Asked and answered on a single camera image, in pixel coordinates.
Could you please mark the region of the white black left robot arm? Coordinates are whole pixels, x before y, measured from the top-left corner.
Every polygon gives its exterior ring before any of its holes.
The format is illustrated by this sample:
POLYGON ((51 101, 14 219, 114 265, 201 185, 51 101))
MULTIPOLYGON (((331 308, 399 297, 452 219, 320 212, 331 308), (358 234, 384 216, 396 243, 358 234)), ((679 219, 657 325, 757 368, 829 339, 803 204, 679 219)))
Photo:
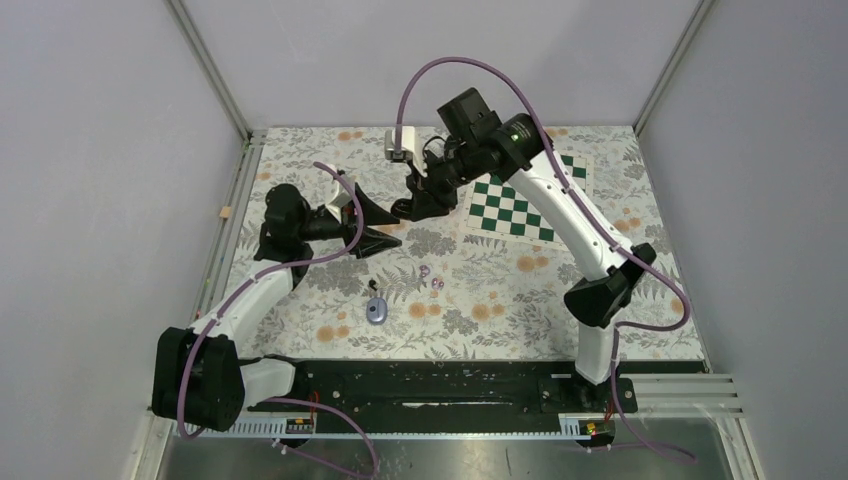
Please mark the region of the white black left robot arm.
POLYGON ((170 327, 157 344, 152 412, 196 427, 225 431, 242 410, 273 398, 296 411, 310 385, 293 361, 279 355, 244 358, 238 347, 262 319, 292 293, 315 264, 311 244, 339 239, 344 253, 368 258, 401 245, 380 231, 399 220, 356 183, 336 184, 330 199, 312 208, 291 184, 265 197, 260 241, 245 278, 189 327, 170 327))

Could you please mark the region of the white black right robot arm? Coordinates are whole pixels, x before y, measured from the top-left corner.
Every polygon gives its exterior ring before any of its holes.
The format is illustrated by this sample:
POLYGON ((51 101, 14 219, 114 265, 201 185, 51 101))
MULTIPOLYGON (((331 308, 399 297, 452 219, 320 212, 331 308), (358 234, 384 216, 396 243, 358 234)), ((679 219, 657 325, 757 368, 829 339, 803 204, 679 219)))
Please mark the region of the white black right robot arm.
POLYGON ((393 215, 408 221, 441 217, 457 205, 457 190, 492 174, 510 186, 553 228, 574 256, 582 279, 564 295, 578 321, 575 402, 597 412, 613 398, 611 373, 613 327, 617 312, 631 300, 645 268, 657 254, 648 243, 634 244, 622 235, 573 183, 562 184, 544 150, 547 136, 532 118, 517 114, 502 122, 480 93, 470 88, 439 108, 449 136, 440 156, 424 153, 414 128, 385 134, 385 156, 404 162, 411 172, 411 196, 396 201, 393 215))

